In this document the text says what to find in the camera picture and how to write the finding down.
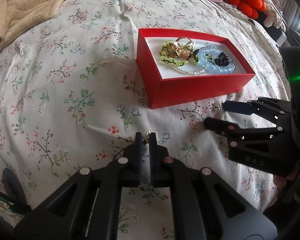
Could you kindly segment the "person's right hand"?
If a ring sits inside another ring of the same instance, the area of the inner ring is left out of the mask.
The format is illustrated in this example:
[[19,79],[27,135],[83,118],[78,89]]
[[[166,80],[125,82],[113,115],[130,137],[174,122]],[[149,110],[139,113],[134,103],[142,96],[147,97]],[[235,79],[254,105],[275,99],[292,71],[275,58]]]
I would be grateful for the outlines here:
[[286,185],[287,181],[293,181],[294,179],[300,180],[300,170],[295,170],[292,174],[286,177],[273,175],[273,183],[279,189],[282,189]]

